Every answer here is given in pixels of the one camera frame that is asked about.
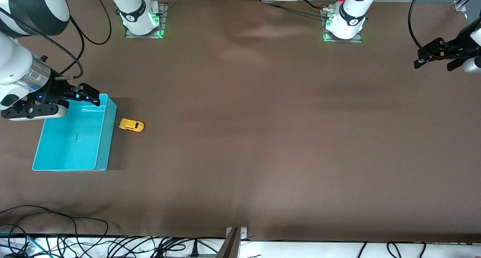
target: metal post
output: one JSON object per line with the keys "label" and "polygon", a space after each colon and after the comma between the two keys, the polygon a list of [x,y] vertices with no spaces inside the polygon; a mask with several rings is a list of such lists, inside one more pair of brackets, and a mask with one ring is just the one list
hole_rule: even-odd
{"label": "metal post", "polygon": [[452,4],[452,6],[454,7],[454,10],[456,12],[465,12],[466,11],[466,8],[464,7],[467,2],[470,1],[470,0],[458,0],[458,1],[454,1],[454,3]]}
{"label": "metal post", "polygon": [[239,227],[232,228],[215,258],[237,258],[239,256],[241,235],[242,232]]}

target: white floor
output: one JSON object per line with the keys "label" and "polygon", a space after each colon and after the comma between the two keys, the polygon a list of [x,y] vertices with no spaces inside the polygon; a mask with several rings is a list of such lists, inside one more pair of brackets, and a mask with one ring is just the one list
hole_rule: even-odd
{"label": "white floor", "polygon": [[[81,242],[86,243],[96,243],[98,242],[98,238],[80,238]],[[103,241],[112,240],[110,238],[102,239]],[[128,244],[127,247],[134,247],[139,242],[143,241],[144,239],[137,239],[132,243]],[[50,238],[50,246],[52,248],[56,247],[55,238]],[[161,239],[155,239],[156,244],[158,244]],[[223,240],[207,240],[202,239],[202,242],[208,244],[214,249],[220,249],[220,246],[223,243]],[[22,247],[24,243],[24,239],[22,238],[15,238],[11,239],[12,246]],[[67,239],[67,244],[74,244],[76,243],[76,239],[69,238]],[[36,239],[36,243],[40,245],[44,249],[48,249],[46,240],[45,239]],[[0,244],[7,244],[7,240],[5,238],[0,238]],[[193,241],[189,241],[186,243],[186,248],[183,251],[177,252],[168,252],[168,257],[186,257],[192,251],[192,244]],[[99,246],[95,246],[89,251],[89,255],[94,258],[106,258],[107,255],[107,248],[110,243],[101,244]],[[239,258],[252,258],[253,256],[260,255],[261,258],[356,258],[359,250],[363,243],[349,243],[349,242],[288,242],[288,241],[243,241],[240,246],[239,250]],[[213,253],[210,249],[204,247],[203,245],[199,244],[199,253]],[[415,243],[403,243],[397,244],[401,256],[403,258],[418,258],[419,254],[422,249],[422,244],[415,244]],[[136,250],[152,250],[154,248],[154,244],[152,241],[147,241],[146,243],[142,244],[141,246],[137,247]],[[81,249],[78,245],[72,247],[77,253],[68,250],[65,253],[66,258],[75,258],[79,257],[79,253],[82,253]],[[40,252],[41,249],[36,247],[33,244],[29,245],[27,252],[31,255],[34,253]],[[122,256],[122,254],[126,253],[127,251],[124,249],[120,249],[115,254],[115,257]],[[4,256],[5,254],[11,253],[11,251],[7,248],[0,247],[0,257]],[[149,258],[151,252],[143,253],[143,254],[136,254],[136,258]],[[475,258],[476,256],[481,256],[481,246],[479,245],[465,245],[465,244],[428,244],[426,247],[426,251],[423,258]],[[387,252],[386,243],[368,243],[366,248],[362,253],[363,258],[392,258],[390,254]]]}

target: yellow toy car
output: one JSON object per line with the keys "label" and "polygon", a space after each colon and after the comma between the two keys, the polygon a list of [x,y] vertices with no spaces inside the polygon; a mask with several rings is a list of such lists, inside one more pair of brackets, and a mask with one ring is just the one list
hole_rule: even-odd
{"label": "yellow toy car", "polygon": [[141,121],[134,121],[124,118],[122,121],[120,121],[119,128],[123,129],[124,131],[142,132],[144,130],[144,126],[144,123]]}

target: blue plastic bin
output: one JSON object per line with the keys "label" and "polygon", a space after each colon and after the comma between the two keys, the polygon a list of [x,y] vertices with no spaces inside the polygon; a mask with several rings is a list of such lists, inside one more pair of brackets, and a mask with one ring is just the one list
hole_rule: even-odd
{"label": "blue plastic bin", "polygon": [[101,105],[69,101],[67,115],[46,119],[36,149],[34,171],[106,170],[117,106],[106,94]]}

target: brown tabletop surface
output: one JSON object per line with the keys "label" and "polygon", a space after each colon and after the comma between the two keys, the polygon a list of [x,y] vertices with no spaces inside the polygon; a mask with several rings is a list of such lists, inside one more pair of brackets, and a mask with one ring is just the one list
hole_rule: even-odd
{"label": "brown tabletop surface", "polygon": [[[115,223],[109,234],[225,236],[248,226],[256,239],[481,240],[480,76],[448,72],[446,61],[414,69],[409,4],[374,3],[362,44],[341,44],[323,42],[319,20],[255,0],[180,0],[165,38],[125,39],[103,1],[112,39],[86,44],[79,82],[114,100],[116,125],[125,117],[146,128],[115,127],[107,171],[34,172],[43,121],[2,120],[0,209],[99,217]],[[68,2],[103,40],[98,1]],[[423,44],[467,24],[450,4],[414,11]],[[78,53],[72,25],[54,39]],[[20,42],[57,71],[70,63],[39,37]],[[22,227],[73,232],[60,217]],[[85,221],[79,232],[103,226]]]}

